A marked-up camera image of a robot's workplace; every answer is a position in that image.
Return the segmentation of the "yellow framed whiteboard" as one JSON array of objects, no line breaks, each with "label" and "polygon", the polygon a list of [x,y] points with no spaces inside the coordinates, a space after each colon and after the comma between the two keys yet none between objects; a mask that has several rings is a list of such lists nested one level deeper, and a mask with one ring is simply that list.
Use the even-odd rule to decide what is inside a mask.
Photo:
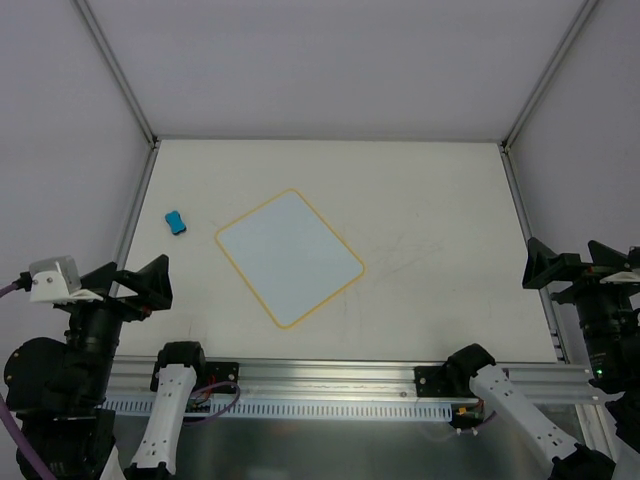
[{"label": "yellow framed whiteboard", "polygon": [[302,322],[367,271],[296,189],[282,191],[224,226],[215,242],[282,330]]}]

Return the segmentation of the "aluminium mounting rail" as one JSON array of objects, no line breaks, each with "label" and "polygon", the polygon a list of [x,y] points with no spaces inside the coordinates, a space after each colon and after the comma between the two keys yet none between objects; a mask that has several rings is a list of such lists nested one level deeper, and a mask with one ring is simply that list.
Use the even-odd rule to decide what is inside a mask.
[{"label": "aluminium mounting rail", "polygon": [[[288,400],[395,401],[416,397],[414,362],[240,359],[242,397]],[[563,363],[502,363],[535,403],[595,404],[603,395],[590,370]]]}]

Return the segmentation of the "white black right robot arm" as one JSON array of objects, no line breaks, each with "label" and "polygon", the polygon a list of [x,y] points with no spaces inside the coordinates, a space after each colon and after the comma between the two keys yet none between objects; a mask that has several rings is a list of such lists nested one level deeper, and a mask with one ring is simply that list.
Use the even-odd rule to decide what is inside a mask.
[{"label": "white black right robot arm", "polygon": [[639,476],[639,249],[623,253],[588,243],[590,258],[556,253],[541,240],[527,241],[522,286],[551,293],[558,305],[576,309],[591,375],[584,390],[562,387],[557,399],[603,404],[614,421],[617,454],[579,441],[547,417],[538,399],[522,391],[505,367],[474,343],[453,353],[441,374],[459,396],[483,401],[518,433],[549,479],[636,479]]}]

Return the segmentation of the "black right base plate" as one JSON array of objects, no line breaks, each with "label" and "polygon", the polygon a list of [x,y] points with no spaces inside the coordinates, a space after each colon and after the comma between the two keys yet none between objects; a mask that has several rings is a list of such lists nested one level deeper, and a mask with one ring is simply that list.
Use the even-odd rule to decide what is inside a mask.
[{"label": "black right base plate", "polygon": [[413,368],[418,398],[473,398],[469,381],[479,368],[445,363],[440,366],[419,365]]}]

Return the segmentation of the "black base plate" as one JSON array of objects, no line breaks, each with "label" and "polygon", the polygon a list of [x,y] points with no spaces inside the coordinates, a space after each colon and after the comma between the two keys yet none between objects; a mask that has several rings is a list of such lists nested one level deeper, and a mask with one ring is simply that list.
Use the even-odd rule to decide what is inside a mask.
[{"label": "black base plate", "polygon": [[419,365],[413,368],[418,398],[473,398],[469,381],[479,368],[445,363],[440,366]]},{"label": "black base plate", "polygon": [[[159,370],[160,365],[158,362],[154,364],[151,382],[150,382],[150,390],[152,392],[157,392],[159,386]],[[206,361],[204,373],[198,377],[198,381],[195,390],[199,390],[208,385],[219,384],[221,382],[237,382],[240,378],[239,374],[240,364],[238,362],[231,361]],[[211,395],[213,394],[234,394],[234,388],[231,386],[218,386],[212,389]]]}]

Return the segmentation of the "right table edge rail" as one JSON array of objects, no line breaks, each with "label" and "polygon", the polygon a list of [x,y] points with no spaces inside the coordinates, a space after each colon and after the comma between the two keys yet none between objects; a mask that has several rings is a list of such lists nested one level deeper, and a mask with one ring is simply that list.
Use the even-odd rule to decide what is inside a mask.
[{"label": "right table edge rail", "polygon": [[[509,156],[506,148],[501,144],[499,144],[498,147],[524,241],[528,242],[528,240],[533,237],[533,230],[526,210],[524,199],[521,194],[514,163]],[[570,359],[568,357],[566,345],[562,335],[561,324],[559,323],[556,309],[551,301],[548,288],[543,287],[541,290],[538,290],[537,293],[546,317],[552,343],[554,345],[554,350],[556,351],[557,360],[561,363],[569,364]]]}]

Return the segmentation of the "aluminium frame post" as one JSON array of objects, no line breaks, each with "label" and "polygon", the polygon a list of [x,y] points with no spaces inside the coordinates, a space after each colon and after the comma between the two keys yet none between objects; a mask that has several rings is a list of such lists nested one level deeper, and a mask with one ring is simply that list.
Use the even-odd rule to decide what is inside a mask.
[{"label": "aluminium frame post", "polygon": [[578,10],[572,17],[541,74],[537,78],[533,89],[527,96],[524,105],[519,110],[507,134],[501,141],[501,148],[505,152],[511,150],[516,140],[528,125],[599,5],[600,1],[598,0],[584,0],[580,3]]},{"label": "aluminium frame post", "polygon": [[140,130],[145,142],[154,148],[158,141],[157,135],[154,133],[153,128],[144,113],[142,106],[134,93],[130,82],[116,57],[116,54],[111,46],[100,21],[98,20],[94,9],[89,1],[86,0],[72,0],[71,4],[76,10],[81,22],[86,28],[89,37],[94,43],[97,52],[104,62],[109,75],[115,82],[120,95],[122,96],[127,108],[132,114],[135,123]]}]

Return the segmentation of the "left aluminium frame post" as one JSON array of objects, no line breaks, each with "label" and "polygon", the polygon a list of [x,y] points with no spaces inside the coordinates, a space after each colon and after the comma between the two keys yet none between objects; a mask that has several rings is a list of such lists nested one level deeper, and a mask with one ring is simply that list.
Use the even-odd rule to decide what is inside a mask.
[{"label": "left aluminium frame post", "polygon": [[122,96],[127,108],[132,114],[135,123],[140,130],[145,142],[154,148],[158,141],[157,135],[154,133],[153,128],[144,113],[142,106],[134,93],[130,82],[116,57],[116,54],[111,46],[100,21],[98,20],[94,9],[89,1],[86,0],[72,0],[71,4],[76,10],[81,22],[86,28],[89,37],[94,43],[97,52],[104,62],[109,75],[115,82],[120,95]]}]

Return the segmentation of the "left table edge rail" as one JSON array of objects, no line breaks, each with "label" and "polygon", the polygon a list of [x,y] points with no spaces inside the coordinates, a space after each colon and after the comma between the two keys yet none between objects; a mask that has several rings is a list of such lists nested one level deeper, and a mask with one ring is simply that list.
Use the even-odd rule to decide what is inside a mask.
[{"label": "left table edge rail", "polygon": [[157,141],[148,151],[143,162],[140,176],[136,181],[133,197],[125,215],[123,230],[120,234],[113,257],[117,271],[121,271],[126,267],[160,146],[161,142]]}]

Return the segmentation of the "blue whiteboard eraser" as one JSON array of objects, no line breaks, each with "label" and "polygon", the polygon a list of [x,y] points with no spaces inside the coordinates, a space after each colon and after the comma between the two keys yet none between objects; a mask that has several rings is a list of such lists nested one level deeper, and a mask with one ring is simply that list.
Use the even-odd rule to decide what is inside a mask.
[{"label": "blue whiteboard eraser", "polygon": [[164,219],[172,235],[178,236],[187,231],[187,226],[179,211],[173,210],[166,213]]}]

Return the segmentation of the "right aluminium frame post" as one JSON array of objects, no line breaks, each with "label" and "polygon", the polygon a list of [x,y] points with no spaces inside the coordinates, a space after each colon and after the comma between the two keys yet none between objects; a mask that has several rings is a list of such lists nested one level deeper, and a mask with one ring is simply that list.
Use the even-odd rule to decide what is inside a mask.
[{"label": "right aluminium frame post", "polygon": [[507,134],[501,141],[501,148],[505,152],[511,150],[516,140],[528,125],[599,5],[600,1],[598,0],[584,0],[580,3],[578,10],[572,17],[541,74],[537,78],[533,89],[527,96],[524,105],[519,110]]}]

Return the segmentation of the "table edge rail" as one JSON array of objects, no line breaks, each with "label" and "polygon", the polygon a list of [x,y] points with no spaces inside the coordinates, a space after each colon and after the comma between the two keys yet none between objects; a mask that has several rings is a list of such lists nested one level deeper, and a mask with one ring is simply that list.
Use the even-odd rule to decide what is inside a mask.
[{"label": "table edge rail", "polygon": [[[514,163],[509,156],[506,148],[501,144],[499,144],[498,147],[524,241],[528,242],[528,240],[533,237],[533,230],[526,210],[524,199],[521,194]],[[537,293],[546,317],[552,343],[554,345],[554,350],[556,351],[557,360],[561,363],[569,364],[570,359],[568,357],[566,345],[562,335],[561,324],[559,323],[556,309],[551,301],[548,288],[543,287],[541,290],[538,290]]]},{"label": "table edge rail", "polygon": [[160,146],[161,142],[157,141],[148,151],[143,162],[140,176],[136,181],[133,197],[125,215],[123,230],[120,234],[113,257],[117,271],[121,271],[126,267]]}]

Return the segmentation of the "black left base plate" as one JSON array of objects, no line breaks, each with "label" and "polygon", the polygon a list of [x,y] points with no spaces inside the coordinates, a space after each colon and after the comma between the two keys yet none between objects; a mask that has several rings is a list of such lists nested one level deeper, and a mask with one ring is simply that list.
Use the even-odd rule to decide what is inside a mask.
[{"label": "black left base plate", "polygon": [[[158,362],[154,364],[151,382],[150,382],[150,390],[152,392],[157,392],[159,386],[159,370],[160,365]],[[240,364],[238,362],[231,361],[206,361],[204,373],[198,377],[198,381],[195,390],[199,390],[208,385],[219,384],[221,382],[237,382],[240,378],[239,374]],[[213,394],[234,394],[234,388],[231,386],[218,386],[212,389],[211,395]]]}]

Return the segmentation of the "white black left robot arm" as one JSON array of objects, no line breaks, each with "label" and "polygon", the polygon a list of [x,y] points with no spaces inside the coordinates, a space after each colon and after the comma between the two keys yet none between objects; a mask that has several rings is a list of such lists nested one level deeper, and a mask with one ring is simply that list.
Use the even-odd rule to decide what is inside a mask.
[{"label": "white black left robot arm", "polygon": [[1,422],[25,479],[169,479],[188,400],[208,379],[194,341],[167,343],[150,380],[152,412],[132,463],[118,464],[116,413],[105,406],[122,327],[171,308],[169,258],[138,271],[109,262],[80,275],[73,258],[30,265],[2,295],[23,290],[69,315],[61,341],[38,337],[10,354],[2,374]]}]

